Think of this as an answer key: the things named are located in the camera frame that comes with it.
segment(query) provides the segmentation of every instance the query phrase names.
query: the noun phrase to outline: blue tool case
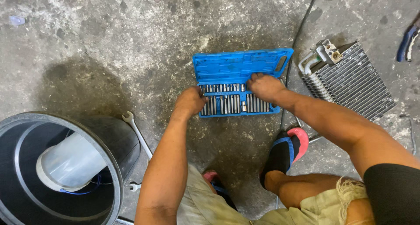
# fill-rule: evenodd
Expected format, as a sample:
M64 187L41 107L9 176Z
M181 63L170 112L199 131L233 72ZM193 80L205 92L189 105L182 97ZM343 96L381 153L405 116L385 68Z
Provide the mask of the blue tool case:
M247 88L252 73L280 77L293 49L196 53L192 56L195 77L209 98L200 117L276 114L280 107L258 99Z

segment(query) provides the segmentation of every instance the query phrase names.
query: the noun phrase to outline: hand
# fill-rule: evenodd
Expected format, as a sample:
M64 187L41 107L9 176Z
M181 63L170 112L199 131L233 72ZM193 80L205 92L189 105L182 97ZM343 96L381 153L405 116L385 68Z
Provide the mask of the hand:
M185 89L176 99L171 118L180 117L188 120L192 115L199 113L209 99L202 95L199 86Z
M258 98L272 104L277 104L281 92L287 90L279 79L262 73L253 73L247 85Z

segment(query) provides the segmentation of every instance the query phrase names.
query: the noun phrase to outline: stained concrete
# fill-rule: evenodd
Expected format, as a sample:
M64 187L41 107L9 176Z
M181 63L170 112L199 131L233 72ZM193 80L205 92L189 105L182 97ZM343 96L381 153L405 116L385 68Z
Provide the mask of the stained concrete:
M336 46L359 40L397 102L375 122L408 149L409 123L398 116L419 121L419 45L411 63L397 63L395 54L418 1L317 0L294 58L325 37ZM130 109L154 150L176 96L196 84L194 53L290 47L309 2L0 0L0 120L32 110L119 116ZM26 23L13 27L10 15ZM309 95L293 68L291 89ZM285 126L294 124L286 115ZM217 170L250 219L275 206L257 173L279 126L280 114L194 116L188 127L189 162L200 171ZM418 125L414 129L420 132ZM142 153L130 180L141 182L145 167ZM325 139L311 144L290 174L312 172L358 177L346 153ZM124 193L121 215L133 219L139 192L126 185Z

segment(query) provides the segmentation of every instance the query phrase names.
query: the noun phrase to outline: blue tool handle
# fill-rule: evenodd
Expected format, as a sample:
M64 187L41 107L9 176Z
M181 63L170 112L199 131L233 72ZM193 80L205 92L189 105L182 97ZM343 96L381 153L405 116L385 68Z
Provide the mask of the blue tool handle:
M418 29L417 26L411 26L410 29L404 34L404 38L402 39L401 45L399 46L398 52L396 54L397 62L401 62L404 59L405 52L407 51L408 44L414 34L414 32Z

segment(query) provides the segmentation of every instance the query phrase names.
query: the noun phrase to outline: person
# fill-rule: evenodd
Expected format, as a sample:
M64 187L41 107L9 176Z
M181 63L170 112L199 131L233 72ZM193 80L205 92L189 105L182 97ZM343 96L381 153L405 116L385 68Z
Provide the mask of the person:
M343 106L294 93L270 75L252 74L247 85L345 150L364 183L328 174L286 175L301 139L280 132L260 182L286 209L248 220L225 196L217 173L202 176L187 163L187 123L208 100L194 86L177 98L146 169L136 225L420 224L420 163L384 129Z

